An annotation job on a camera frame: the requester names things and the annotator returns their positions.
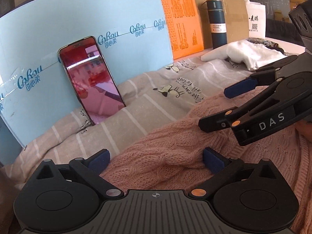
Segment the pink knitted sweater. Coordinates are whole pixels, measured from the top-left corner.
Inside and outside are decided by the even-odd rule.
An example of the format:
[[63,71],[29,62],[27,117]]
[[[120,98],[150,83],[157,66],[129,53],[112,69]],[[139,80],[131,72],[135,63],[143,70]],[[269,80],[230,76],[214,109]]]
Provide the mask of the pink knitted sweater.
[[202,162],[206,147],[247,163],[270,159],[299,201],[293,232],[311,233],[310,122],[299,121],[247,146],[240,146],[230,129],[205,133],[198,127],[201,117],[240,106],[257,93],[254,90],[233,99],[217,95],[200,102],[186,117],[151,131],[114,157],[102,178],[123,191],[189,191],[211,177]]

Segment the white folded garment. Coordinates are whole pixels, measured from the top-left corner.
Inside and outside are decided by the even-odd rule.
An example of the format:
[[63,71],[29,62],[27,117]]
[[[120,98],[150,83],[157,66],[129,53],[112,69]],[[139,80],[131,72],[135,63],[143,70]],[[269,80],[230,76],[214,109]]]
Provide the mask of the white folded garment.
[[255,71],[285,57],[285,52],[278,43],[247,38],[211,50],[201,56],[201,61],[230,60],[234,63],[243,63],[249,71]]

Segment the black sofa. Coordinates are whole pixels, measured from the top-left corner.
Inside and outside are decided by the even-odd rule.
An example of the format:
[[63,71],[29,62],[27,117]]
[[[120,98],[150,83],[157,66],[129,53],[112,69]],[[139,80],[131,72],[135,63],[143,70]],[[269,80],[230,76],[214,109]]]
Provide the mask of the black sofa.
[[266,19],[266,37],[304,46],[299,32],[292,23]]

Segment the white tote bag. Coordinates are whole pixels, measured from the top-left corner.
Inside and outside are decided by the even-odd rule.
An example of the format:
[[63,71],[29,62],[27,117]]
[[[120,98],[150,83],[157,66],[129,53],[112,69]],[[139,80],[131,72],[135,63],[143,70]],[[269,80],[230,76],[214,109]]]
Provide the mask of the white tote bag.
[[249,37],[265,38],[266,32],[266,7],[257,2],[245,0],[249,19]]

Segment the dark blue vacuum bottle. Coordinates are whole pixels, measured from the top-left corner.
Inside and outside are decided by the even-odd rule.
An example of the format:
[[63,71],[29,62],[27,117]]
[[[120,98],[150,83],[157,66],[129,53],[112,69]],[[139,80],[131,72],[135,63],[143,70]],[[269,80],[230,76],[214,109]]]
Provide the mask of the dark blue vacuum bottle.
[[206,0],[200,5],[204,48],[219,48],[227,44],[227,29],[221,0]]

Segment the brown cardboard box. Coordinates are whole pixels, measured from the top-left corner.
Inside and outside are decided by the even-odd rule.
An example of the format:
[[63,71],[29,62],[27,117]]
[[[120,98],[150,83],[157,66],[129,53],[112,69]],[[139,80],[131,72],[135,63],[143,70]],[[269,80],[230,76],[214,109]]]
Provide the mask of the brown cardboard box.
[[[195,0],[200,17],[204,48],[209,49],[213,47],[213,44],[206,1],[207,0]],[[248,38],[249,19],[245,0],[220,1],[223,3],[228,43]]]

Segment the orange printed box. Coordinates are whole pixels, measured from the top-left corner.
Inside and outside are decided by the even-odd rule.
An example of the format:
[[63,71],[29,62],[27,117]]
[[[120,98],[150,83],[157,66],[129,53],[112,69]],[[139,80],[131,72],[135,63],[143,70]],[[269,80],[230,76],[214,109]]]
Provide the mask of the orange printed box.
[[200,17],[195,0],[161,0],[174,59],[204,49]]

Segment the red screen smartphone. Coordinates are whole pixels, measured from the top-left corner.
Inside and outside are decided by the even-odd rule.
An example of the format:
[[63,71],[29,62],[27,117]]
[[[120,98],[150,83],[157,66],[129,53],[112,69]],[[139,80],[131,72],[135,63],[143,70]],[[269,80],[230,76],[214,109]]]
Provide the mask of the red screen smartphone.
[[58,54],[78,100],[94,125],[125,107],[93,36],[66,45]]

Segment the light blue tissue box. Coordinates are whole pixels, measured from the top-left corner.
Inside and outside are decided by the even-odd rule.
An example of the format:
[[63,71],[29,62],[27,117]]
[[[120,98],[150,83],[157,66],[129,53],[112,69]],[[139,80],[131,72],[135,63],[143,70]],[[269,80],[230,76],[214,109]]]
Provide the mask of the light blue tissue box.
[[25,147],[78,91],[172,61],[161,0],[35,0],[1,18],[1,117]]

